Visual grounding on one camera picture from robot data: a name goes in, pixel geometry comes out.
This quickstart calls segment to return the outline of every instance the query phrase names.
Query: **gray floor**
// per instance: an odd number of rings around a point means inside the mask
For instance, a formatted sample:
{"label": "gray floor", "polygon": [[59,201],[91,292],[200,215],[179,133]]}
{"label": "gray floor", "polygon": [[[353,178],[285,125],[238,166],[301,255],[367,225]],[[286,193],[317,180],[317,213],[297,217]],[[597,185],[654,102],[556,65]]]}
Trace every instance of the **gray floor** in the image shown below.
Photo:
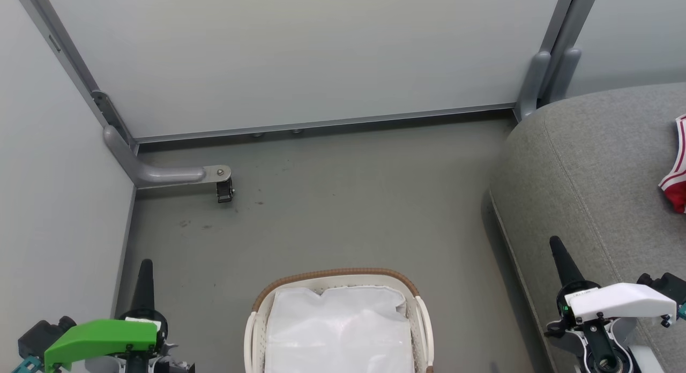
{"label": "gray floor", "polygon": [[212,187],[140,192],[118,310],[151,258],[175,355],[199,371],[243,371],[250,307],[273,280],[380,266],[418,287],[434,325],[436,371],[548,371],[485,202],[507,120],[214,141],[142,153],[160,166],[233,169]]}

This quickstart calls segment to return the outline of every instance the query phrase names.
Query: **metal frame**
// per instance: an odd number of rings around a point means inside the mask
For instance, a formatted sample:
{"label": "metal frame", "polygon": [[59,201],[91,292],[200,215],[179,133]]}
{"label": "metal frame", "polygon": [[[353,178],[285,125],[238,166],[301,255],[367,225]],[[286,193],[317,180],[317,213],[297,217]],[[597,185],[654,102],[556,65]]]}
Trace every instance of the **metal frame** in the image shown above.
{"label": "metal frame", "polygon": [[140,189],[169,187],[197,183],[221,183],[231,178],[231,168],[225,165],[185,168],[160,168],[140,161],[112,125],[103,129],[103,139],[118,163]]}
{"label": "metal frame", "polygon": [[213,138],[220,136],[234,136],[242,134],[258,134],[271,131],[301,130],[320,126],[336,126],[345,124],[361,124],[365,122],[392,121],[417,117],[444,116],[450,114],[464,114],[474,111],[512,109],[517,121],[522,121],[536,110],[539,105],[545,105],[563,99],[569,87],[571,77],[581,57],[580,49],[573,49],[573,44],[586,21],[586,17],[595,0],[558,0],[551,16],[546,34],[541,43],[540,51],[532,57],[519,97],[515,104],[497,104],[480,107],[465,107],[444,109],[439,111],[422,111],[408,114],[394,114],[387,116],[360,117],[355,119],[306,122],[301,124],[285,124],[245,129],[228,129],[196,133],[181,133],[166,136],[149,136],[133,138],[118,114],[110,97],[98,88],[98,83],[86,67],[86,63],[76,49],[64,28],[59,16],[49,0],[21,0],[24,7],[31,14],[32,19],[46,41],[51,44],[62,66],[67,70],[74,83],[84,95],[93,113],[103,126],[112,125],[128,146],[135,144],[161,143],[196,138]]}
{"label": "metal frame", "polygon": [[558,0],[541,51],[536,54],[519,91],[514,115],[521,122],[539,105],[564,99],[581,49],[574,43],[595,0]]}
{"label": "metal frame", "polygon": [[[543,79],[541,92],[539,93],[543,105],[552,102],[551,95],[552,90],[555,87],[556,96],[558,98],[563,98],[566,94],[566,87],[561,87],[561,85],[556,84],[556,81],[559,79],[561,73],[560,68],[564,62],[565,53],[570,48],[574,47],[576,39],[579,38],[581,29],[584,27],[584,23],[586,23],[586,18],[588,17],[588,13],[591,11],[594,2],[595,0],[572,0],[569,5],[568,14],[566,14],[566,17],[564,18],[555,45],[550,52],[550,66],[546,72],[546,77]],[[576,58],[576,62],[573,65],[574,68],[576,68],[576,63],[578,63],[579,58],[581,58],[581,50],[575,51],[575,53],[571,53],[571,55],[568,54],[568,58],[569,57]],[[563,68],[569,69],[569,61],[566,62],[566,64],[567,66]]]}
{"label": "metal frame", "polygon": [[219,195],[220,202],[230,200],[233,187],[230,184],[231,169],[226,165],[159,168],[143,163],[134,151],[138,145],[123,123],[112,100],[102,92],[95,78],[86,67],[86,63],[76,49],[61,20],[49,0],[19,0],[36,24],[45,41],[57,56],[62,67],[71,78],[79,93],[93,111],[96,119],[103,126],[103,140],[113,156],[127,173],[136,188],[169,187],[194,183],[224,183],[222,188],[228,190]]}
{"label": "metal frame", "polygon": [[185,139],[199,139],[199,138],[218,138],[224,136],[238,136],[238,135],[248,135],[255,134],[260,135],[267,132],[278,132],[278,131],[293,131],[294,133],[300,133],[302,129],[319,128],[324,126],[341,126],[341,125],[354,125],[354,124],[364,124],[367,122],[382,122],[382,121],[397,121],[397,120],[409,120],[414,118],[423,117],[434,117],[434,116],[450,116],[458,114],[469,114],[479,111],[495,111],[502,109],[512,109],[515,107],[514,102],[508,102],[505,104],[495,104],[495,105],[482,105],[478,107],[463,107],[454,109],[443,109],[437,111],[420,111],[405,114],[392,114],[386,116],[370,116],[370,117],[357,117],[348,118],[343,120],[332,120],[332,121],[316,121],[316,122],[302,122],[299,124],[284,124],[284,125],[274,125],[274,126],[260,126],[256,128],[243,128],[243,129],[225,129],[221,131],[206,131],[206,132],[191,132],[191,133],[180,133],[174,135],[162,135],[162,136],[151,136],[145,138],[137,138],[136,143],[148,144],[148,143],[164,143],[165,141],[179,141]]}

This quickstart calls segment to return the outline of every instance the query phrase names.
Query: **basket handle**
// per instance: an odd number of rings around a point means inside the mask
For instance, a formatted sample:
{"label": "basket handle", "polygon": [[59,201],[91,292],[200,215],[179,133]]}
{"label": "basket handle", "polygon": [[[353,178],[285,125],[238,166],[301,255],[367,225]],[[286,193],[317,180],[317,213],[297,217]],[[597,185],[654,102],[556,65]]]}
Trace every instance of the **basket handle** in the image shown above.
{"label": "basket handle", "polygon": [[251,312],[250,317],[248,317],[248,323],[245,325],[245,335],[243,336],[243,363],[245,363],[245,373],[253,373],[252,328],[255,327],[255,316],[257,316],[257,312]]}
{"label": "basket handle", "polygon": [[424,325],[424,334],[426,334],[427,337],[427,365],[429,368],[431,368],[431,371],[434,370],[433,365],[434,365],[434,329],[431,327],[431,319],[429,318],[429,310],[427,310],[427,306],[424,304],[424,300],[422,300],[419,295],[417,297],[414,297],[415,300],[417,300],[417,304],[419,305],[419,313],[422,316],[422,324]]}

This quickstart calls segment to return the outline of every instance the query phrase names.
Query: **brown basket rim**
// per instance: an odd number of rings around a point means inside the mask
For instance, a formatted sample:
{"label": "brown basket rim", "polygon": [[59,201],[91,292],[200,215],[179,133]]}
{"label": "brown basket rim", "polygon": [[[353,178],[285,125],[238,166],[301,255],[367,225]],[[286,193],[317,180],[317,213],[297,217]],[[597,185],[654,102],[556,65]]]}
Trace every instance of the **brown basket rim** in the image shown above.
{"label": "brown basket rim", "polygon": [[279,280],[275,280],[274,282],[270,283],[269,286],[265,287],[264,290],[262,290],[262,292],[259,293],[259,295],[257,295],[257,299],[255,300],[255,303],[252,305],[252,311],[259,310],[260,305],[262,305],[262,301],[264,301],[264,299],[267,298],[267,295],[269,295],[277,287],[287,285],[288,283],[300,282],[301,280],[326,278],[341,275],[387,275],[397,280],[400,280],[405,286],[407,286],[407,288],[409,288],[410,293],[412,293],[414,297],[419,296],[419,291],[414,286],[414,283],[412,283],[412,281],[410,281],[406,276],[402,275],[398,271],[390,270],[389,268],[334,268],[334,270],[313,271],[310,273],[291,275],[285,278],[281,278]]}

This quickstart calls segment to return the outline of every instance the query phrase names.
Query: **metal bracket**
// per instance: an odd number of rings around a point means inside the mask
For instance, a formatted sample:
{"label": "metal bracket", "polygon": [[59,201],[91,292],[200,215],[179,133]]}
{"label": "metal bracket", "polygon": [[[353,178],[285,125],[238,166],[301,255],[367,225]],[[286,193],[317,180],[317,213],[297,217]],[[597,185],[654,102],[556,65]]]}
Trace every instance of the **metal bracket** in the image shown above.
{"label": "metal bracket", "polygon": [[102,90],[93,90],[91,97],[95,101],[95,105],[100,109],[102,116],[105,117],[105,121],[117,129],[117,133],[122,136],[128,146],[135,146],[135,141],[122,121],[120,113],[117,112],[117,108],[112,103],[110,96]]}
{"label": "metal bracket", "polygon": [[550,80],[550,86],[541,99],[544,104],[550,104],[559,100],[564,100],[566,90],[569,88],[571,78],[574,76],[576,65],[581,59],[581,49],[569,48],[564,51],[560,59],[558,68]]}
{"label": "metal bracket", "polygon": [[197,166],[186,168],[160,168],[141,162],[131,151],[126,141],[112,125],[103,129],[105,145],[110,148],[118,163],[138,189],[169,187],[198,183],[229,182],[231,168],[226,165]]}
{"label": "metal bracket", "polygon": [[[543,85],[541,87],[540,98],[543,100],[542,105],[546,105],[549,102],[546,99],[552,99],[554,96],[551,95],[552,88],[556,86],[555,80],[559,79],[558,72],[561,69],[561,64],[564,62],[565,54],[575,46],[576,39],[581,33],[581,29],[584,27],[586,18],[590,13],[593,3],[595,0],[572,0],[569,4],[569,9],[564,17],[564,22],[560,28],[560,32],[555,40],[555,45],[550,52],[551,61],[548,71],[546,72],[546,77],[543,79]],[[581,51],[579,50],[578,58],[581,57]],[[573,76],[574,68],[576,68],[576,63],[573,64],[573,68],[568,65],[569,80]]]}
{"label": "metal bracket", "polygon": [[526,72],[524,83],[519,90],[517,105],[514,107],[514,116],[517,122],[521,122],[536,110],[539,92],[549,64],[550,53],[548,51],[540,51],[531,59],[529,71]]}

